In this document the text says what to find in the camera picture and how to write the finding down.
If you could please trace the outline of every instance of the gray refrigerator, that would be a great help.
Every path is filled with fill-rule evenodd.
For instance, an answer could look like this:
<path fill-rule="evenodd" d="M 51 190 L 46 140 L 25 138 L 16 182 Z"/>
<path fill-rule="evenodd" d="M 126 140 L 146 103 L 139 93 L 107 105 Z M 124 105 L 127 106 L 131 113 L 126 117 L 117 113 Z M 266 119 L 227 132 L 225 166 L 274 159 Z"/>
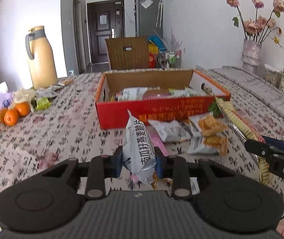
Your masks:
<path fill-rule="evenodd" d="M 156 27 L 158 4 L 160 0 L 152 0 L 153 3 L 144 8 L 142 3 L 146 0 L 135 0 L 135 33 L 136 37 L 153 36 L 156 33 L 162 38 L 163 36 L 163 16 L 162 25 L 160 27 L 160 17 L 158 18 L 158 25 Z"/>

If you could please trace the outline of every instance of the open box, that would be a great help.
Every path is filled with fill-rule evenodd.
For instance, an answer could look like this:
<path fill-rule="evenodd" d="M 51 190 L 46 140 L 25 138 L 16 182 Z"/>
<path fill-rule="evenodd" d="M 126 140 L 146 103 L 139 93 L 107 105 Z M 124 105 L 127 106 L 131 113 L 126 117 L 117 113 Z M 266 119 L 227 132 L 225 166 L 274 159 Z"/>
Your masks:
<path fill-rule="evenodd" d="M 210 87 L 215 96 L 230 100 L 228 90 L 197 70 L 140 71 L 104 73 L 95 97 L 95 105 L 102 129 L 125 128 L 128 111 L 147 124 L 148 120 L 185 120 L 188 116 L 208 112 L 215 101 L 214 96 L 162 98 L 144 101 L 110 102 L 109 98 L 124 88 L 160 87 L 161 89 L 184 89 L 190 87 L 200 91 Z"/>

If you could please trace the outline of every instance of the orange fruit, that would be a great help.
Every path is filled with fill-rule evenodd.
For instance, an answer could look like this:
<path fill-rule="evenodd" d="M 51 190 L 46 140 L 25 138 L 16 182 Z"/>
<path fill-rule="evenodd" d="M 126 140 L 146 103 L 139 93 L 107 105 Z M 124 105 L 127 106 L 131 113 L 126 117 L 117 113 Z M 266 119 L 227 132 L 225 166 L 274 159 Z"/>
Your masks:
<path fill-rule="evenodd" d="M 16 110 L 8 110 L 4 115 L 4 123 L 10 127 L 17 124 L 19 120 L 19 114 Z"/>
<path fill-rule="evenodd" d="M 8 108 L 2 108 L 0 110 L 0 123 L 5 124 L 4 123 L 4 115 L 6 114 L 6 112 L 8 111 Z"/>
<path fill-rule="evenodd" d="M 25 117 L 30 112 L 30 105 L 28 102 L 23 102 L 15 105 L 15 110 L 18 112 L 19 117 Z"/>

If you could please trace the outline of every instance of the thermos handle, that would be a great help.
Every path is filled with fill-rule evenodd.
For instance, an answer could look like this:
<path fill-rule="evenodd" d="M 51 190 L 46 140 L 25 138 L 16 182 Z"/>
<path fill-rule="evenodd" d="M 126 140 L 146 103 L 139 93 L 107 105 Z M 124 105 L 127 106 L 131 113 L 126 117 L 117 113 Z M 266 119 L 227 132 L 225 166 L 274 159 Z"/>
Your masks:
<path fill-rule="evenodd" d="M 25 36 L 25 47 L 27 49 L 28 56 L 31 60 L 34 60 L 34 55 L 31 53 L 31 50 L 30 50 L 29 38 L 30 36 L 33 36 L 33 35 L 34 33 L 29 33 L 27 36 Z"/>

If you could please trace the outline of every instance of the yellow thermos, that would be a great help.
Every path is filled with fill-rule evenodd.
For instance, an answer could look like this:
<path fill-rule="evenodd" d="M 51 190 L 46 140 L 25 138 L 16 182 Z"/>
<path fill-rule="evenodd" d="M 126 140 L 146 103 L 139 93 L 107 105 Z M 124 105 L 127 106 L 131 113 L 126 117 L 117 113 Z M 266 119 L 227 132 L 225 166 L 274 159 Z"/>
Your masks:
<path fill-rule="evenodd" d="M 44 32 L 44 26 L 37 26 L 29 30 L 25 37 L 25 46 L 34 88 L 47 88 L 57 83 L 53 51 Z"/>

